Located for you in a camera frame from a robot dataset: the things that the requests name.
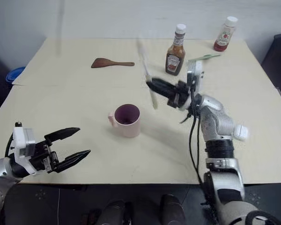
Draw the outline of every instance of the white wall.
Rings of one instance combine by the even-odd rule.
[[[0,59],[27,65],[62,17],[63,38],[173,38],[185,23],[186,38],[214,39],[229,15],[239,18],[233,38],[261,62],[281,33],[281,0],[0,0]]]

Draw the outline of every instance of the mug handle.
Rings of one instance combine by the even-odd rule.
[[[113,112],[110,112],[108,114],[108,120],[114,128],[116,128],[118,126],[118,124],[114,121],[114,113]]]

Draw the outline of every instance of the beige table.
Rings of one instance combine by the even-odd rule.
[[[145,40],[150,69],[156,76],[185,80],[163,72],[170,40]],[[191,121],[180,125],[185,112],[166,105],[158,96],[154,110],[143,77],[135,40],[83,39],[44,45],[15,81],[0,108],[0,157],[13,123],[21,120],[34,129],[37,141],[65,127],[80,127],[74,136],[53,144],[62,158],[79,150],[92,152],[78,165],[60,174],[25,179],[41,183],[197,183],[188,152]],[[187,58],[212,53],[211,42],[185,42]],[[91,69],[94,58],[135,61],[135,67]],[[220,100],[228,115],[247,126],[247,142],[234,141],[245,183],[281,182],[281,98],[245,42],[232,42],[221,57],[204,64],[202,93]],[[124,103],[141,110],[141,134],[134,139],[117,135],[107,114]],[[201,173],[205,152],[200,137]]]

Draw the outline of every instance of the white toothbrush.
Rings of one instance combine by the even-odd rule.
[[[148,65],[147,65],[147,57],[146,57],[146,53],[145,53],[145,48],[141,42],[141,40],[137,39],[137,49],[140,55],[140,59],[142,61],[142,64],[145,68],[146,74],[146,81],[150,81],[152,82],[152,76],[150,74],[150,72],[148,71]],[[157,98],[155,93],[150,89],[150,95],[151,95],[151,99],[152,99],[152,105],[154,109],[158,108],[158,103],[157,103]]]

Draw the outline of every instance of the wooden spatula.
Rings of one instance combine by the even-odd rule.
[[[133,67],[134,62],[114,62],[104,58],[96,58],[93,64],[91,65],[92,68],[100,68],[100,67],[108,67],[108,66]]]

